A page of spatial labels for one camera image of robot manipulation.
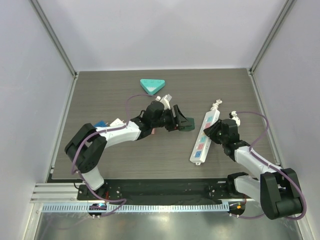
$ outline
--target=gray wood tabletop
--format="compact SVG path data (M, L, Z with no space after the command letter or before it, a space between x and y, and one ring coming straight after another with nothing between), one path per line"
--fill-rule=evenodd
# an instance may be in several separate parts
M235 172L248 172L224 154L221 145L211 144L206 161L200 166L189 161L205 113L216 99L220 118L228 118L231 111L259 112L250 78L245 69L185 69L130 70L80 72L67 115L53 179L78 178L71 175L71 161L64 148L85 123L93 125L101 120L111 123L116 118L126 120L125 102L128 97L144 94L140 79L163 79L165 87L156 95L170 94L170 104L178 104L186 117L195 119L191 132L157 128L154 135L139 141L123 142L105 149L98 164L106 179L158 178L221 178ZM130 118L139 115L153 99L139 96L130 101ZM241 114L240 138L253 142L263 131L261 117ZM260 155L274 162L267 138L254 148Z

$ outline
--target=reflective metal surface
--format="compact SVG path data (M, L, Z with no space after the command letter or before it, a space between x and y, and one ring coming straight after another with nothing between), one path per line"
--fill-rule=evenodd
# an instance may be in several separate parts
M244 216L261 209L248 202ZM285 218L236 219L223 212L120 213L92 219L87 213L42 213L35 240L302 240Z

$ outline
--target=teal triangular object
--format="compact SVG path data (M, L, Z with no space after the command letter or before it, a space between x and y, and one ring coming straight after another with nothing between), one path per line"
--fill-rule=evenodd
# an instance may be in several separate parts
M141 79L140 84L148 94L154 95L166 85L166 81L162 79Z

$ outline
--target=red square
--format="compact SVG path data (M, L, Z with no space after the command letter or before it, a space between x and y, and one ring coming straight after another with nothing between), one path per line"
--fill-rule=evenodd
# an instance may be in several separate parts
M204 144L203 143L199 144L199 146L197 147L198 150L202 150L203 148L204 148Z

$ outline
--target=white wall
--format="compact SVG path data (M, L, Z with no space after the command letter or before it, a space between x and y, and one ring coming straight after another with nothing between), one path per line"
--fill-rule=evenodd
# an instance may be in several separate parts
M72 76L29 1L0 8L0 235L22 239L47 175Z
M247 68L285 0L39 0L77 71Z
M298 0L257 68L285 167L296 170L320 239L320 1Z

